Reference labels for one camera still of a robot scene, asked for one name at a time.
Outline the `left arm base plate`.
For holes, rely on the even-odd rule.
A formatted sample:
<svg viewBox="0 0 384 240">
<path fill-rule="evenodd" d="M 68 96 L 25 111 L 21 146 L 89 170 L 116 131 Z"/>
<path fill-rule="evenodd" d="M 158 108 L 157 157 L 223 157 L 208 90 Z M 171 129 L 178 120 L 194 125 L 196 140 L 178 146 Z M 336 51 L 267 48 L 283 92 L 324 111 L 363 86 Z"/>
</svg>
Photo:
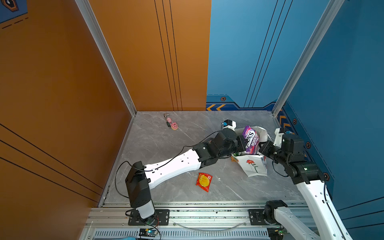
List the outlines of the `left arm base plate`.
<svg viewBox="0 0 384 240">
<path fill-rule="evenodd" d="M 128 210 L 125 212 L 129 219 L 129 226 L 167 226 L 170 220 L 170 210 L 155 209 L 155 214 L 143 219 L 138 210 Z"/>
</svg>

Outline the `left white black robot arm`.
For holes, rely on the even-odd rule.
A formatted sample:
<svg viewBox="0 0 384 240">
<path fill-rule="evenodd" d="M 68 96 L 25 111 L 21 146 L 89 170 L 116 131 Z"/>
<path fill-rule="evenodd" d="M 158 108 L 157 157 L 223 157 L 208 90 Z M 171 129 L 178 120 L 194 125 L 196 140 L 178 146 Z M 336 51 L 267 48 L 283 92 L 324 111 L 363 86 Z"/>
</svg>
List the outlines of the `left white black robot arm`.
<svg viewBox="0 0 384 240">
<path fill-rule="evenodd" d="M 234 130 L 223 129 L 216 136 L 207 138 L 190 147 L 186 152 L 155 164 L 133 164 L 125 179 L 130 206 L 143 220 L 156 216 L 151 190 L 159 184 L 186 172 L 199 170 L 215 164 L 220 159 L 246 149 L 246 140 Z"/>
</svg>

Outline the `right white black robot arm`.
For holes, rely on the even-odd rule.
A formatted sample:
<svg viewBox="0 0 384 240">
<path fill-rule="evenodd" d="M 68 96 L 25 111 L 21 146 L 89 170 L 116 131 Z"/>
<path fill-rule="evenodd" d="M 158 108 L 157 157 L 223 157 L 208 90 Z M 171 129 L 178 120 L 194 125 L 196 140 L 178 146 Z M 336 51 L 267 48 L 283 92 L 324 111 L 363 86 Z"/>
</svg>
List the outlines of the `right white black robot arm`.
<svg viewBox="0 0 384 240">
<path fill-rule="evenodd" d="M 292 134 L 283 134 L 281 144 L 260 143 L 260 153 L 284 167 L 298 188 L 315 221 L 315 233 L 302 223 L 283 201 L 268 201 L 263 217 L 270 225 L 278 224 L 296 240 L 350 240 L 349 234 L 331 200 L 324 173 L 314 162 L 304 157 L 304 142 Z"/>
</svg>

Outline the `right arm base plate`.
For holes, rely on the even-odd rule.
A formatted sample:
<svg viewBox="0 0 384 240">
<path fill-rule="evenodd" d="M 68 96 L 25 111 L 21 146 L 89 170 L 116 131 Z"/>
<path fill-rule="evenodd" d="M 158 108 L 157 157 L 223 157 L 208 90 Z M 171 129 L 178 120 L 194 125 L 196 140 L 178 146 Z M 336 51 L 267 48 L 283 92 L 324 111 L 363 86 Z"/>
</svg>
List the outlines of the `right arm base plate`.
<svg viewBox="0 0 384 240">
<path fill-rule="evenodd" d="M 276 222 L 269 222 L 265 216 L 265 211 L 262 209 L 249 209 L 249 219 L 252 226 L 273 226 Z"/>
</svg>

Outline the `purple white snack bag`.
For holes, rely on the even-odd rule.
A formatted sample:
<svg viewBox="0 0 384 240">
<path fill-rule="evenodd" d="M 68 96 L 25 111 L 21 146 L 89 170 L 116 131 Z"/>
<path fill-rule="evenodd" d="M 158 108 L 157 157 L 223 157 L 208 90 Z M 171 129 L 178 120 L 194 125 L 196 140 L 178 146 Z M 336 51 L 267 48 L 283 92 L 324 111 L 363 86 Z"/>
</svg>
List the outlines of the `purple white snack bag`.
<svg viewBox="0 0 384 240">
<path fill-rule="evenodd" d="M 242 132 L 242 136 L 245 139 L 245 154 L 256 155 L 260 142 L 260 137 L 256 130 L 250 126 L 246 126 Z"/>
</svg>

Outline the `red yellow snack packet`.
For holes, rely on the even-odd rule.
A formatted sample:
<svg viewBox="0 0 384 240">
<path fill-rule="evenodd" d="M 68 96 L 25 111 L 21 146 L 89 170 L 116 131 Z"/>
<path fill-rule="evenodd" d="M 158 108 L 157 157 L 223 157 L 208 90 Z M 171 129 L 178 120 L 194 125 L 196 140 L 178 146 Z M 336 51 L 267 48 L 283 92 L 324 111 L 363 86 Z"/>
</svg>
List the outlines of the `red yellow snack packet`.
<svg viewBox="0 0 384 240">
<path fill-rule="evenodd" d="M 213 177 L 209 174 L 199 173 L 196 185 L 208 193 L 211 182 L 212 182 L 212 178 Z"/>
</svg>

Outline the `white floral paper bag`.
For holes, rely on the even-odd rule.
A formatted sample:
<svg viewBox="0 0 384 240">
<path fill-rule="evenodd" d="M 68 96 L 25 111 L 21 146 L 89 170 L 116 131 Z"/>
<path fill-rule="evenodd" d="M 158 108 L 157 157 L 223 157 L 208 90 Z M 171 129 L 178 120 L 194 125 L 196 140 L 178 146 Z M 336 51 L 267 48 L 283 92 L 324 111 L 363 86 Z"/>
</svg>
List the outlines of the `white floral paper bag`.
<svg viewBox="0 0 384 240">
<path fill-rule="evenodd" d="M 266 129 L 258 126 L 253 126 L 252 128 L 256 130 L 260 137 L 259 144 L 269 140 Z M 242 134 L 243 130 L 244 128 L 235 130 L 235 132 Z M 267 157 L 262 155 L 259 149 L 256 155 L 246 155 L 245 152 L 235 153 L 231 156 L 231 160 L 238 163 L 248 177 L 267 176 Z"/>
</svg>

